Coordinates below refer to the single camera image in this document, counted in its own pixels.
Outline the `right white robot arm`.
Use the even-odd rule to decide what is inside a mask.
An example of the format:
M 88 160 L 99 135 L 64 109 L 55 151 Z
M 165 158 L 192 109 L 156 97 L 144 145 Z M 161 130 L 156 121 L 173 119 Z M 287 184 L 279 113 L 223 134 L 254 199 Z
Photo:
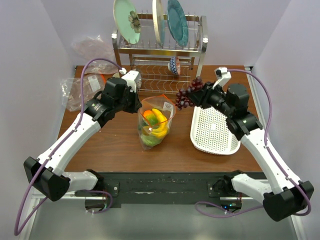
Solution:
M 265 184 L 237 170 L 218 182 L 220 190 L 230 197 L 242 193 L 253 198 L 276 222 L 291 215 L 307 216 L 311 212 L 313 185 L 301 181 L 272 151 L 266 130 L 248 111 L 250 96 L 244 85 L 231 84 L 224 91 L 218 84 L 205 83 L 201 89 L 188 90 L 186 96 L 197 107 L 213 107 L 225 115 L 227 128 L 249 150 L 268 180 Z

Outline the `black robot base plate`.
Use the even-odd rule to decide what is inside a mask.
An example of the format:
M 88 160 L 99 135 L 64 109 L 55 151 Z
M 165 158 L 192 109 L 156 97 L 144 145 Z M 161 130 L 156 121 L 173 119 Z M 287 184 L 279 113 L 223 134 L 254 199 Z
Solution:
M 225 172 L 102 172 L 102 190 L 113 197 L 112 207 L 124 204 L 219 204 L 223 198 L 239 200 L 241 193 L 228 190 Z

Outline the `green cabbage toy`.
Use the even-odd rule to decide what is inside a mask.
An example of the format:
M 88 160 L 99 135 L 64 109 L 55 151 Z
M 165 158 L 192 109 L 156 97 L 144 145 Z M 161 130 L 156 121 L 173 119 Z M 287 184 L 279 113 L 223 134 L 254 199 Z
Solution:
M 151 147 L 151 148 L 160 144 L 162 141 L 161 139 L 153 135 L 144 135 L 144 134 L 140 136 L 140 139 L 145 146 Z

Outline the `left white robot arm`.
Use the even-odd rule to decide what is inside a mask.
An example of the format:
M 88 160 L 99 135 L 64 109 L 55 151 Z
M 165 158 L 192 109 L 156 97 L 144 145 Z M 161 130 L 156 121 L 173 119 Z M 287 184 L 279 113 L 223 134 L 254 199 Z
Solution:
M 137 71 L 106 81 L 101 95 L 95 95 L 65 133 L 38 158 L 28 157 L 23 166 L 29 183 L 55 202 L 66 193 L 86 190 L 99 196 L 103 178 L 93 170 L 66 172 L 66 166 L 85 142 L 110 120 L 124 111 L 136 113 L 142 106 L 138 97 L 142 79 Z

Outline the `yellow banana bunch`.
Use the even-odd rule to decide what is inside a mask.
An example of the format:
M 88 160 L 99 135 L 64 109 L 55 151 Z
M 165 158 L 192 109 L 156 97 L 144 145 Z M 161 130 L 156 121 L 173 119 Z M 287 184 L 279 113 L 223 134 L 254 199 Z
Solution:
M 151 131 L 151 135 L 158 139 L 162 139 L 168 134 L 169 131 L 168 120 L 159 109 L 153 108 L 151 111 L 154 113 L 158 120 L 157 128 L 154 128 Z

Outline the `red yellow mango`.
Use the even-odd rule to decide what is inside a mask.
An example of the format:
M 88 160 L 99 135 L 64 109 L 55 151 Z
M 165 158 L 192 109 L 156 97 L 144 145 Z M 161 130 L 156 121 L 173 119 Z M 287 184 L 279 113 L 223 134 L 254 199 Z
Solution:
M 143 117 L 146 120 L 147 124 L 150 126 L 158 124 L 158 119 L 156 115 L 151 110 L 146 110 L 143 113 Z

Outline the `dark red grape bunch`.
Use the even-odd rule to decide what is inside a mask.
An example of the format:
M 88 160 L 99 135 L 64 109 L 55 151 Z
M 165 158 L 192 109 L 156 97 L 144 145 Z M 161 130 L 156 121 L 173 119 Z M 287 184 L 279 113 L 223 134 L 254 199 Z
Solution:
M 175 106 L 178 110 L 182 110 L 187 107 L 194 107 L 194 102 L 190 99 L 189 95 L 193 92 L 200 90 L 203 87 L 204 83 L 200 76 L 197 76 L 192 82 L 191 85 L 186 89 L 181 88 L 176 94 Z

